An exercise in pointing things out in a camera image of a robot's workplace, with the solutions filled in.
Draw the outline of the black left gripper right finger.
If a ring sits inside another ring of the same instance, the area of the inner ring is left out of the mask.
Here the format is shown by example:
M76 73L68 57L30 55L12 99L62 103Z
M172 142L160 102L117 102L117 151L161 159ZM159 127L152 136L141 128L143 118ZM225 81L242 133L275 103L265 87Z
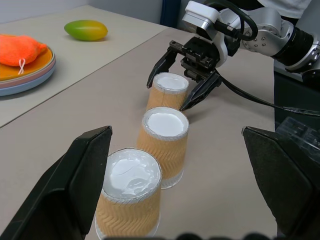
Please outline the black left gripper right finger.
M320 240L320 164L276 132L245 126L242 136L278 230L289 240Z

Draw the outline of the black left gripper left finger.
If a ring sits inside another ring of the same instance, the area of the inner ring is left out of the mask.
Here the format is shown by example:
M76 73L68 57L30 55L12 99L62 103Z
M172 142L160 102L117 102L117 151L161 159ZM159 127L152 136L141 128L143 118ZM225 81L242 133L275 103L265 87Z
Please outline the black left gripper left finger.
M101 194L112 127L83 133L38 180L0 240L85 240Z

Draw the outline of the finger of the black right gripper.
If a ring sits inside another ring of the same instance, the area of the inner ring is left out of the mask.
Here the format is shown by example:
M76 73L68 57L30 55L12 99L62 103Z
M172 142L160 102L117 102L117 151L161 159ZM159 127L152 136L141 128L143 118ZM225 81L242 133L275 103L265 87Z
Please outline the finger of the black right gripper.
M171 47L167 49L167 52L159 59L159 61L152 68L146 87L150 89L154 82L154 77L160 73L168 73L170 67L175 63L176 57L180 52Z
M221 83L222 76L217 71L213 71L208 78L201 80L188 94L179 110L185 111L193 108L202 102L214 88L219 87Z

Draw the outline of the brown ribbed paper cup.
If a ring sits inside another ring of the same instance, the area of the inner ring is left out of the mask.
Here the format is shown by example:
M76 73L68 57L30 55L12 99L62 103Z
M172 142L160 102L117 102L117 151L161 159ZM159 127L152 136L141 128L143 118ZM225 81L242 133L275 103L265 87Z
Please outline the brown ribbed paper cup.
M99 240L151 237L159 226L162 170L148 152L124 148L107 157L95 212Z
M189 81L181 75L162 72L153 78L146 110L169 107L179 110L187 98Z
M154 107L143 115L136 147L159 163L163 190L175 186L183 176L189 129L188 118L171 107Z

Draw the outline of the clear plastic box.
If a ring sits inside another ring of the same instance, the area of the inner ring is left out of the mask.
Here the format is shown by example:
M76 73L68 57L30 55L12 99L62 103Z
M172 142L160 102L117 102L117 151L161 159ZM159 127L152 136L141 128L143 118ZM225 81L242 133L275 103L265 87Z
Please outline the clear plastic box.
M295 142L312 160L320 164L320 132L287 117L275 130Z

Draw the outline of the green yellow toy mango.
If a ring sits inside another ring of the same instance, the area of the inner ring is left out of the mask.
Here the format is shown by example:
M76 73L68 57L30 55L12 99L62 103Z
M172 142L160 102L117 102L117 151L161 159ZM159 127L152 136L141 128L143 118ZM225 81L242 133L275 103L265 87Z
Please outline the green yellow toy mango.
M67 23L64 30L71 37L81 41L98 41L108 34L107 27L96 20L75 20Z

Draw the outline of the dark blue panel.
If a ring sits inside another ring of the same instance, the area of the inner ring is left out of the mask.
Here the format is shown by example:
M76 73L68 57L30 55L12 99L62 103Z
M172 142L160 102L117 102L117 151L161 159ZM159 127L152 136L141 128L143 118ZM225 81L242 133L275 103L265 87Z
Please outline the dark blue panel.
M285 66L278 61L274 62L273 73L273 95L276 105L320 111L320 88L306 85L299 74L287 72ZM278 109L274 111L275 128L287 117L320 131L320 117L298 115Z

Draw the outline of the white garment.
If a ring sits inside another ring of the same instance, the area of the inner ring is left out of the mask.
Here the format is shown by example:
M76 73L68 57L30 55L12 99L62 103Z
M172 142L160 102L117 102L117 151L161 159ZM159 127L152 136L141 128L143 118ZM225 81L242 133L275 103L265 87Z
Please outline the white garment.
M267 8L276 9L281 16L300 19L312 0L257 0Z

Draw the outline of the light blue plate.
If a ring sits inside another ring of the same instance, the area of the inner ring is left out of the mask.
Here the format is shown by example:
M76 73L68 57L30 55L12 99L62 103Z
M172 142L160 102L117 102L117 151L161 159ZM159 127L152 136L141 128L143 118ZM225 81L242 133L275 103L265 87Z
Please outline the light blue plate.
M54 67L48 73L46 73L45 75L43 75L35 80L20 84L20 85L16 85L16 86L1 88L0 89L0 97L22 93L22 92L25 92L25 91L28 91L30 89L37 87L38 85L40 85L40 84L44 83L46 80L48 80L51 77L51 75L53 74L53 72L55 71L55 69L56 69L56 63L54 65Z

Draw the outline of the pink plate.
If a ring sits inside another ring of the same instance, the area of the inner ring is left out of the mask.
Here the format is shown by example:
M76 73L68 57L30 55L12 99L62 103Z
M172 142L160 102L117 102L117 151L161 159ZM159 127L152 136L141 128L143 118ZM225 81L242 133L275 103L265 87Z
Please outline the pink plate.
M36 72L29 73L27 75L13 78L13 79L0 81L0 89L18 86L18 85L33 81L39 77L42 77L55 66L55 63L56 63L56 57L54 56L46 66L44 66L40 70L37 70Z

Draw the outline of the orange plate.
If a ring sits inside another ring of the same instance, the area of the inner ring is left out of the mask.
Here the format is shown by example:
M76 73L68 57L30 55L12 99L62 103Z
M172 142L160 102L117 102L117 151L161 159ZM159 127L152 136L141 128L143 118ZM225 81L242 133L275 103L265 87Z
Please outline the orange plate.
M52 62L53 58L54 53L52 52L50 47L47 47L45 50L41 51L41 53L37 56L37 58L34 61L24 66L24 72L22 74L19 74L19 65L8 66L0 63L0 82L33 74L49 65Z

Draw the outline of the orange plush toy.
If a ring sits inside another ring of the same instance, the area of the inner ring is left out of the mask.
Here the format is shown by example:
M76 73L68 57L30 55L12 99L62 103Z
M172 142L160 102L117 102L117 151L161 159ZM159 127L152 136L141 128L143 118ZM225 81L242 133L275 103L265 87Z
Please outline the orange plush toy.
M24 67L32 63L48 47L27 35L0 34L0 64L19 67L18 75L24 73Z

